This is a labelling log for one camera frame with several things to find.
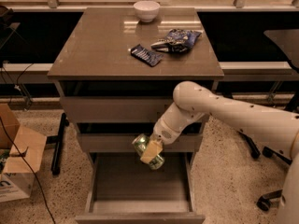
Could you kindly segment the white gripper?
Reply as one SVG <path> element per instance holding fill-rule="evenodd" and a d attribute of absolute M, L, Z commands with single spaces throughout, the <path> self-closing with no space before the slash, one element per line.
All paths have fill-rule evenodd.
<path fill-rule="evenodd" d="M 153 136 L 165 145 L 173 144 L 182 133 L 182 126 L 174 119 L 159 118 L 153 127 Z M 162 142 L 150 140 L 140 160 L 149 164 L 163 150 Z"/>

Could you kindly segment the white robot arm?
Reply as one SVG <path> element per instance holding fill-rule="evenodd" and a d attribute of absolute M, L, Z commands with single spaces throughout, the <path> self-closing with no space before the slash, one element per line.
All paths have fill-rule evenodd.
<path fill-rule="evenodd" d="M 194 82 L 183 81 L 174 88 L 173 103 L 154 125 L 141 160 L 152 161 L 164 145 L 174 143 L 188 125 L 204 115 L 226 123 L 255 142 L 282 151 L 292 160 L 277 224 L 299 224 L 299 118 L 295 113 L 225 98 Z"/>

